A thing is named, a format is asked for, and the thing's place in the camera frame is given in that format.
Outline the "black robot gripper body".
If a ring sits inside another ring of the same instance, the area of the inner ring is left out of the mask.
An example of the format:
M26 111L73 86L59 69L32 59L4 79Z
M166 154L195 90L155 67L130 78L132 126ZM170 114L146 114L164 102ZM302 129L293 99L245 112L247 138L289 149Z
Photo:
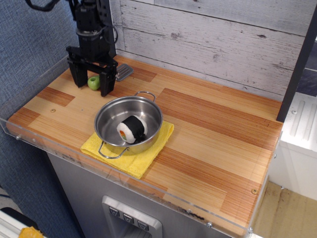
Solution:
M116 73L118 63L109 55L103 31L77 31L79 46L66 48L68 61L82 63L85 68L96 73Z

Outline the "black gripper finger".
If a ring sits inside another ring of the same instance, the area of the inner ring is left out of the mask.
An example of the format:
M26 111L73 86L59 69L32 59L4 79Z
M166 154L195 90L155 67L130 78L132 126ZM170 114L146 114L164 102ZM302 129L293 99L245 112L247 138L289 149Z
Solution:
M100 74L100 92L101 96L105 97L114 90L116 82L116 74L113 72Z
M74 83L78 88L87 84L87 69L82 63L68 61L69 69L73 77Z

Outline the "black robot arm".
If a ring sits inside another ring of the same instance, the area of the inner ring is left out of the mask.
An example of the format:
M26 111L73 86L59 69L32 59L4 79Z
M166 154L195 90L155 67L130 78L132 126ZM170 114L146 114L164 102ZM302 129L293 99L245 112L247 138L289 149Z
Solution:
M114 89L118 63L115 43L117 29L112 24L109 1L74 0L70 3L76 22L78 47L67 47L68 64L74 83L80 88L88 83L88 71L100 76L101 96Z

